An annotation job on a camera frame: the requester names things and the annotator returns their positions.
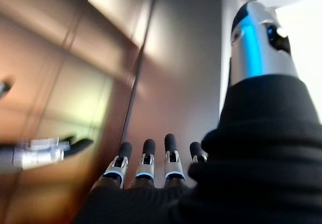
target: silver cylindrical robot part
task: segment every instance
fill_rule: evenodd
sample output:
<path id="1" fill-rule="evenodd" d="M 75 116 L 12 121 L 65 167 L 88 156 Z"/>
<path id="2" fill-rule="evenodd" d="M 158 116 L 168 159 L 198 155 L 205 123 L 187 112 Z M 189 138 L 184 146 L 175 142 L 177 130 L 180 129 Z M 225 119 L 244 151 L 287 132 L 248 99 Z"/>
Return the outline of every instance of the silver cylindrical robot part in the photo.
<path id="1" fill-rule="evenodd" d="M 268 74 L 298 77 L 289 48 L 276 17 L 260 3 L 245 4 L 232 26 L 230 86 Z"/>

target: gray wall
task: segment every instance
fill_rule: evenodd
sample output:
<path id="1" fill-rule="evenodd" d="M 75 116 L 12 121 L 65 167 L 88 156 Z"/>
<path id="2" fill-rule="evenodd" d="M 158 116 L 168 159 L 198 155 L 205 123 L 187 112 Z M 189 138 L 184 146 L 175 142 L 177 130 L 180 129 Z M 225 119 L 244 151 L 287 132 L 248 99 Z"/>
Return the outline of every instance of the gray wall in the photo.
<path id="1" fill-rule="evenodd" d="M 156 186 L 162 187 L 169 132 L 187 171 L 190 143 L 218 123 L 220 53 L 221 0 L 156 0 L 126 135 L 133 146 L 127 185 L 144 140 L 153 138 Z"/>

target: blurry object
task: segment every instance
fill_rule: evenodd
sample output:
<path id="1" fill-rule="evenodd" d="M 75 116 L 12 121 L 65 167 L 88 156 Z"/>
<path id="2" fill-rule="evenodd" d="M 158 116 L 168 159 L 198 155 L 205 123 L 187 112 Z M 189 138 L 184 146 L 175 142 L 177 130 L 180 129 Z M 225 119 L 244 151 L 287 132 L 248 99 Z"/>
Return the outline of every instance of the blurry object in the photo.
<path id="1" fill-rule="evenodd" d="M 139 15 L 139 7 L 125 13 Z M 129 25 L 132 34 L 135 23 Z M 0 222 L 48 223 L 52 216 L 65 223 L 80 204 L 79 191 L 103 173 L 117 151 L 137 46 L 86 0 L 0 0 L 0 34 L 0 81 L 10 74 L 16 79 L 0 100 L 0 172 L 6 164 L 6 173 L 20 171 L 1 176 L 2 191 L 12 189 L 13 194 L 4 203 L 0 198 L 0 206 L 10 203 L 8 211 L 0 211 L 5 213 Z M 77 140 L 93 139 L 95 145 L 59 139 L 64 159 L 72 156 L 67 161 L 28 171 L 13 165 L 16 139 L 70 133 Z M 48 151 L 43 157 L 55 161 L 58 153 Z M 12 183 L 15 176 L 19 181 Z"/>
<path id="2" fill-rule="evenodd" d="M 13 86 L 13 83 L 9 80 L 4 80 L 0 82 L 0 99 L 8 92 L 10 91 L 11 87 Z"/>
<path id="3" fill-rule="evenodd" d="M 88 138 L 69 145 L 66 138 L 33 139 L 30 143 L 20 142 L 17 146 L 0 147 L 0 174 L 32 169 L 54 164 L 86 149 L 93 143 Z"/>

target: blue light strip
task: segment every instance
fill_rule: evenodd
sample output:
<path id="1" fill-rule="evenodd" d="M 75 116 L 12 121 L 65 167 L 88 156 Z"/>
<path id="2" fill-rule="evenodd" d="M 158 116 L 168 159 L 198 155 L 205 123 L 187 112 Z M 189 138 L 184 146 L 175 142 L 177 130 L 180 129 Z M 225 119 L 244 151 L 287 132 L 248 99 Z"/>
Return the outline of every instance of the blue light strip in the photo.
<path id="1" fill-rule="evenodd" d="M 244 32 L 244 45 L 246 50 L 246 70 L 248 77 L 260 76 L 263 73 L 260 46 L 256 35 L 255 27 L 249 16 L 239 23 Z"/>
<path id="2" fill-rule="evenodd" d="M 106 174 L 110 174 L 110 173 L 113 173 L 113 174 L 118 174 L 121 179 L 122 179 L 122 182 L 123 182 L 123 175 L 121 174 L 121 172 L 117 171 L 117 170 L 108 170 L 108 171 L 105 171 L 105 173 L 103 175 L 106 175 Z"/>
<path id="3" fill-rule="evenodd" d="M 136 175 L 136 177 L 137 177 L 137 176 L 140 176 L 140 175 L 148 175 L 148 176 L 150 176 L 151 178 L 153 178 L 153 180 L 154 180 L 154 176 L 153 176 L 152 174 L 148 173 L 148 172 L 141 172 L 141 173 L 138 173 L 138 174 Z"/>
<path id="4" fill-rule="evenodd" d="M 171 174 L 178 174 L 178 175 L 181 175 L 183 178 L 185 177 L 184 174 L 179 171 L 170 171 L 166 174 L 165 178 L 167 178 Z"/>

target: bright light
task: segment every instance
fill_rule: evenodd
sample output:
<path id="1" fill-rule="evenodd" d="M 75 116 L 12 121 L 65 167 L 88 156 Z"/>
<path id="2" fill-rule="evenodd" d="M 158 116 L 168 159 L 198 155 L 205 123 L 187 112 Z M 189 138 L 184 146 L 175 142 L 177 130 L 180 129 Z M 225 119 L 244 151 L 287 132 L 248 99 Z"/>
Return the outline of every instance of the bright light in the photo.
<path id="1" fill-rule="evenodd" d="M 289 35 L 291 53 L 300 79 L 307 85 L 322 120 L 321 39 L 322 0 L 301 0 L 276 10 Z"/>
<path id="2" fill-rule="evenodd" d="M 283 38 L 286 38 L 288 36 L 288 33 L 285 31 L 285 29 L 283 28 L 278 28 L 276 30 L 277 34 L 279 34 L 280 36 L 282 36 Z"/>

